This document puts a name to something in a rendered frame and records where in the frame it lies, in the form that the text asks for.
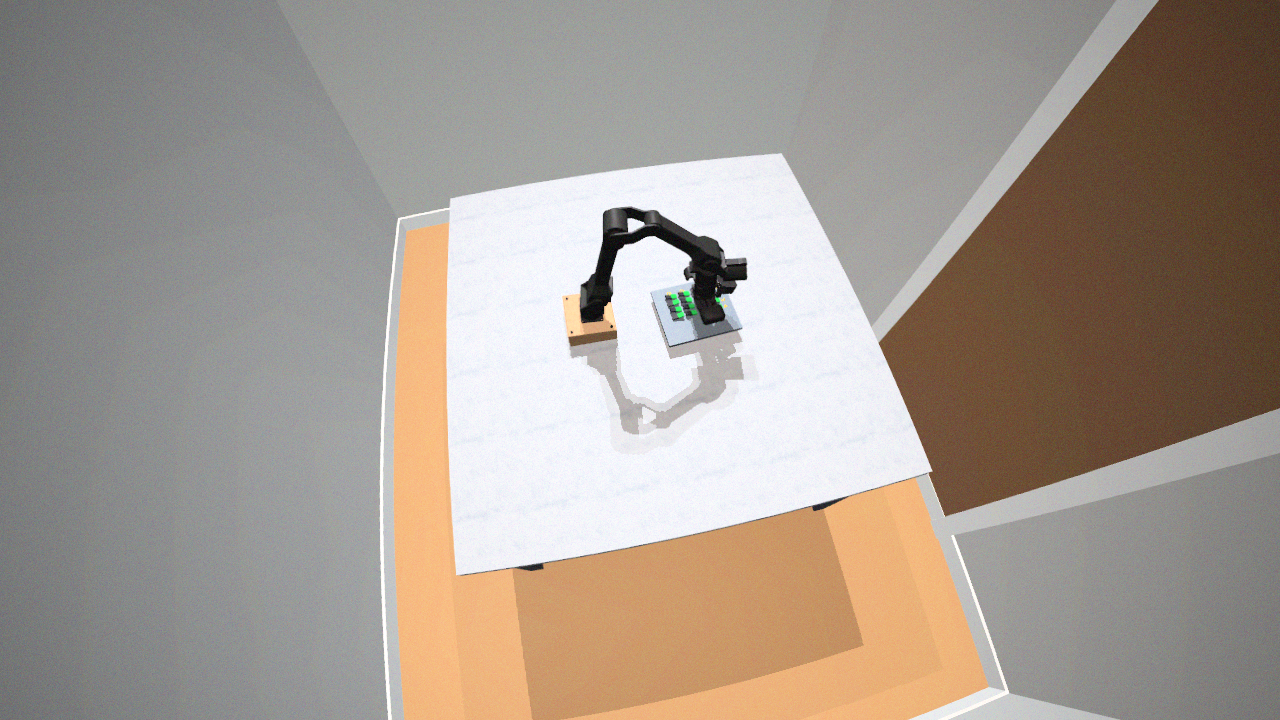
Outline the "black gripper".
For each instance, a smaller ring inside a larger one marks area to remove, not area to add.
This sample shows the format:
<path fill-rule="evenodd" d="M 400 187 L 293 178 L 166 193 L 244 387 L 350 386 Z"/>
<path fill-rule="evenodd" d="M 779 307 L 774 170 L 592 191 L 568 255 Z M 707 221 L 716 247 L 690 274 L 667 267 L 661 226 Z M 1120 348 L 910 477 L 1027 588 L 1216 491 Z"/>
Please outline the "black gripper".
<path fill-rule="evenodd" d="M 686 281 L 690 281 L 690 278 L 692 278 L 694 284 L 690 291 L 692 293 L 692 299 L 695 299 L 698 309 L 700 309 L 701 322 L 705 325 L 709 325 L 716 322 L 723 322 L 724 320 L 723 307 L 719 304 L 717 305 L 716 302 L 716 288 L 719 287 L 718 282 L 716 281 L 716 284 L 708 287 L 698 284 L 698 282 L 695 281 L 695 273 L 690 273 L 689 266 L 684 268 L 684 275 Z"/>

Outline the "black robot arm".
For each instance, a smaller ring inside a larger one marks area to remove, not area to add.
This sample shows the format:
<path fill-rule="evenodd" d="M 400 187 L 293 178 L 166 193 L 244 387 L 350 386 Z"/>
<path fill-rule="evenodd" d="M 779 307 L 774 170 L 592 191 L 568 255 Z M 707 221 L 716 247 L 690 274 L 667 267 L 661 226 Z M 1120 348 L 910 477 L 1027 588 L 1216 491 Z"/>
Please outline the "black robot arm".
<path fill-rule="evenodd" d="M 644 225 L 628 232 L 628 218 L 644 222 Z M 581 323 L 603 322 L 604 306 L 611 302 L 613 295 L 611 272 L 617 251 L 625 245 L 637 243 L 652 236 L 657 236 L 692 259 L 689 261 L 689 272 L 695 273 L 698 284 L 708 287 L 717 281 L 719 287 L 716 299 L 721 299 L 721 293 L 733 293 L 737 286 L 735 281 L 748 281 L 746 258 L 724 259 L 724 250 L 716 240 L 707 236 L 698 237 L 662 217 L 657 210 L 612 208 L 603 213 L 603 242 L 596 269 L 590 279 L 581 284 L 579 299 Z"/>

